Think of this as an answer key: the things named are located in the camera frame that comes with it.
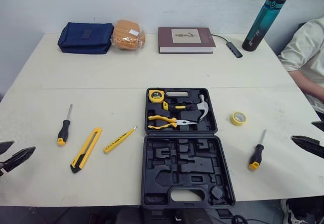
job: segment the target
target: white sleeve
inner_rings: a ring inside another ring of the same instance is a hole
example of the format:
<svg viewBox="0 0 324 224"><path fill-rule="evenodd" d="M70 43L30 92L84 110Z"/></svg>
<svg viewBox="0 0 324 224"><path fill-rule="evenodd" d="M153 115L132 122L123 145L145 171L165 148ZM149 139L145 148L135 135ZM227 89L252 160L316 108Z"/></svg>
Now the white sleeve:
<svg viewBox="0 0 324 224"><path fill-rule="evenodd" d="M319 52L324 42L324 24L310 20L296 31L292 40L279 55L279 60L287 71L300 69Z"/></svg>

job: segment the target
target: water bottle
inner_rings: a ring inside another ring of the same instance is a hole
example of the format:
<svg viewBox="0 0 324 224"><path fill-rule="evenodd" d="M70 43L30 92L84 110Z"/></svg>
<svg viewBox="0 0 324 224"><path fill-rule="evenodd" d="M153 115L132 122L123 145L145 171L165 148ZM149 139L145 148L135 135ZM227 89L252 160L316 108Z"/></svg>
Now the water bottle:
<svg viewBox="0 0 324 224"><path fill-rule="evenodd" d="M254 51L266 35L286 0L266 0L255 19L242 47Z"/></svg>

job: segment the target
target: black plastic tool case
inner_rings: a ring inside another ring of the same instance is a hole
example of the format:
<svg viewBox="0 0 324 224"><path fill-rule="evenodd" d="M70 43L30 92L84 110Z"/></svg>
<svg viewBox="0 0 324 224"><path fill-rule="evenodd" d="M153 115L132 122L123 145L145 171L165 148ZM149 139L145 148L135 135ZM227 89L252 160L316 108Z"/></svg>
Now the black plastic tool case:
<svg viewBox="0 0 324 224"><path fill-rule="evenodd" d="M177 128L149 129L148 125L162 126L162 120L149 121L148 116L197 121L200 110L172 113L163 110L162 103L152 103L149 90L187 92L187 96L168 97L168 104L200 103L199 94L205 96L209 110L197 125ZM141 204L146 209L218 208L235 204L227 164L220 139L214 135L217 125L207 89L149 88L146 91ZM202 201L174 201L174 189L190 190Z"/></svg>

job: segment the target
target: roll of tape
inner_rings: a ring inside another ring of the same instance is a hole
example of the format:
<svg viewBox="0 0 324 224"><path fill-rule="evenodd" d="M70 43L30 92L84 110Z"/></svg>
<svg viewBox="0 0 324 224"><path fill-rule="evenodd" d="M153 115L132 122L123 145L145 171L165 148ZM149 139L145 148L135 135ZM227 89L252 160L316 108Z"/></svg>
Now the roll of tape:
<svg viewBox="0 0 324 224"><path fill-rule="evenodd" d="M247 121L247 116L245 116L245 114L241 113L240 111L236 111L231 115L231 122L236 126L241 126L245 124L246 121Z"/></svg>

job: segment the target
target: hammer handle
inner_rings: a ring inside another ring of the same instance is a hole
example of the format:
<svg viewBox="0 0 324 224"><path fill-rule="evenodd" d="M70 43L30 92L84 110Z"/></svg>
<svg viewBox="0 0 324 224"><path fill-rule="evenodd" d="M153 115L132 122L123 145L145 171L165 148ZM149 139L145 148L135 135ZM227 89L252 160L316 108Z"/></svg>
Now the hammer handle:
<svg viewBox="0 0 324 224"><path fill-rule="evenodd" d="M187 105L169 105L167 102L163 102L163 109L168 111L194 111L198 110L197 104L191 103Z"/></svg>

